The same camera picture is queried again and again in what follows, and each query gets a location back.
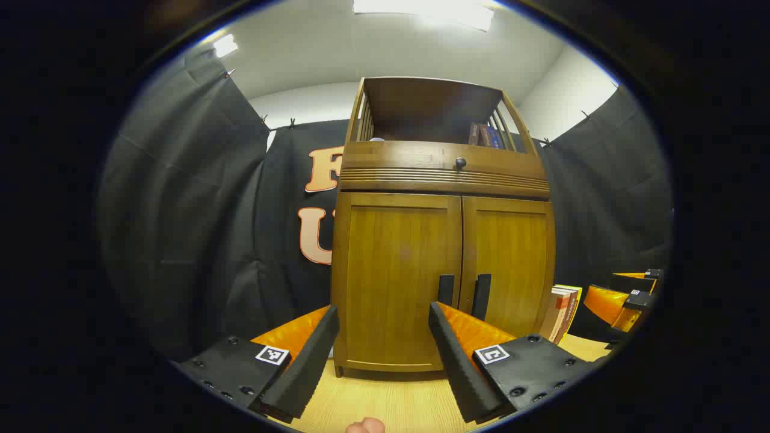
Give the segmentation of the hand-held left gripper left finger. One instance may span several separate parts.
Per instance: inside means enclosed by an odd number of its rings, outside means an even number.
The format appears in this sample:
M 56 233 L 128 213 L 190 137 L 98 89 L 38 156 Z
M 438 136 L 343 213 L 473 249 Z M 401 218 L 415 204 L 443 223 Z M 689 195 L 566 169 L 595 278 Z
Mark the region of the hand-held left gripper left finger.
M 228 335 L 173 365 L 231 405 L 291 424 L 310 403 L 338 332 L 337 308 L 328 305 L 258 337 Z

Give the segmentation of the brown wooden shoe cabinet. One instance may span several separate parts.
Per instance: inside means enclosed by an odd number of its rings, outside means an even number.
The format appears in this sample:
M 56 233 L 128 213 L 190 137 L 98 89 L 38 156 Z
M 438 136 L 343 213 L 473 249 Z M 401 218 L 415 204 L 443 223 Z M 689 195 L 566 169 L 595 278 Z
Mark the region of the brown wooden shoe cabinet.
M 505 150 L 541 159 L 522 116 L 502 90 L 433 78 L 363 78 L 354 99 L 344 146 L 358 141 L 425 141 L 467 144 L 472 123 L 499 131 Z M 550 202 L 546 179 L 441 169 L 340 169 L 339 192 L 457 195 Z M 463 216 L 461 246 L 463 252 Z M 460 277 L 457 301 L 460 294 Z M 485 320 L 491 276 L 476 282 L 470 315 Z M 450 282 L 438 302 L 450 304 Z

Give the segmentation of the beige book orange label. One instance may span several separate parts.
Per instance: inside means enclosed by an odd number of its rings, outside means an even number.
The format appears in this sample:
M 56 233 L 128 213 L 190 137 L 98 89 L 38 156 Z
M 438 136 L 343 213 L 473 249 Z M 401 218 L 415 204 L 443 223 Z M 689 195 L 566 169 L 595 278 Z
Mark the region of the beige book orange label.
M 571 291 L 553 287 L 547 298 L 546 312 L 544 314 L 539 334 L 550 342 L 555 342 L 562 327 L 570 304 Z

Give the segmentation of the wooden cabinet drawer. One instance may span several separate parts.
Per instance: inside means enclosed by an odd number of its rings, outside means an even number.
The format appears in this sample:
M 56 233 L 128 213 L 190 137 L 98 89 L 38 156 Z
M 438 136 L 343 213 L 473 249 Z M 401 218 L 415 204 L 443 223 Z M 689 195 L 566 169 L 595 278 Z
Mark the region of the wooden cabinet drawer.
M 466 162 L 463 171 L 546 179 L 541 159 L 533 154 L 425 141 L 348 142 L 341 168 L 454 170 L 460 158 Z

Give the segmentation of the red-brown spine book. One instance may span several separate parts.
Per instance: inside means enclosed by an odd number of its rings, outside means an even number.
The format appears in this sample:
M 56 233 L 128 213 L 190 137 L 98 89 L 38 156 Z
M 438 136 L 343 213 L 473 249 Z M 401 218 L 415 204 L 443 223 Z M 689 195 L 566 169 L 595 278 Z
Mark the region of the red-brown spine book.
M 555 336 L 553 336 L 551 340 L 553 343 L 560 343 L 561 340 L 563 340 L 564 335 L 567 334 L 576 310 L 578 309 L 581 288 L 557 284 L 553 286 L 553 289 L 564 295 L 568 294 L 568 296 L 562 298 L 560 313 L 558 313 L 558 317 L 560 317 L 560 321 L 558 321 L 559 327 L 556 329 Z

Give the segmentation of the large ceiling light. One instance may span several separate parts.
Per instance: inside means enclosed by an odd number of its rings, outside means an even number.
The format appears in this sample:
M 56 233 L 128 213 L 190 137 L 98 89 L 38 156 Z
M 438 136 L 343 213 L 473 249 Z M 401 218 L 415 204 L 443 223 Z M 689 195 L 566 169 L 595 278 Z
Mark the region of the large ceiling light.
M 494 11 L 472 0 L 353 0 L 355 14 L 432 17 L 487 32 Z

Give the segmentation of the black backdrop cloth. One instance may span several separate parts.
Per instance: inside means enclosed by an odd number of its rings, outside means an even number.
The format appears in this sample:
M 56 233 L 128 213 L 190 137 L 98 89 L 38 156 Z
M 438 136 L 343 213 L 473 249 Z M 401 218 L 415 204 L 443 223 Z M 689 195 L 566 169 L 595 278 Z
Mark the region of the black backdrop cloth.
M 97 217 L 108 274 L 128 313 L 182 362 L 221 338 L 257 336 L 330 303 L 331 268 L 301 252 L 331 250 L 331 153 L 343 114 L 322 110 L 271 132 L 211 50 L 166 66 L 119 129 Z M 551 146 L 556 282 L 666 268 L 674 203 L 651 123 L 624 88 Z

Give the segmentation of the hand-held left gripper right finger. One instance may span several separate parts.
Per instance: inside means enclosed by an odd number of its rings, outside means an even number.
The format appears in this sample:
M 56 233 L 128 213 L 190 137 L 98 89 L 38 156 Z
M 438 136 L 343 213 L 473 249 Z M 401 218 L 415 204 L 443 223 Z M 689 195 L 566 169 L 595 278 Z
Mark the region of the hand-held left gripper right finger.
M 428 326 L 465 422 L 541 405 L 602 365 L 539 334 L 514 337 L 442 302 L 431 303 Z

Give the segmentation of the wooden cabinet door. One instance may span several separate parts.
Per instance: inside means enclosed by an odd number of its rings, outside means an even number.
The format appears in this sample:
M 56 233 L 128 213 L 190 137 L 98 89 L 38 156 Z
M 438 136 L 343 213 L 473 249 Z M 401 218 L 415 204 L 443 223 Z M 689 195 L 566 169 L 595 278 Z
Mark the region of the wooden cabinet door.
M 444 280 L 449 303 L 457 302 L 460 205 L 457 195 L 338 193 L 331 263 L 338 375 L 442 369 L 428 317 Z
M 457 307 L 471 313 L 490 275 L 486 323 L 515 337 L 536 333 L 555 279 L 555 219 L 548 201 L 461 199 L 463 252 Z

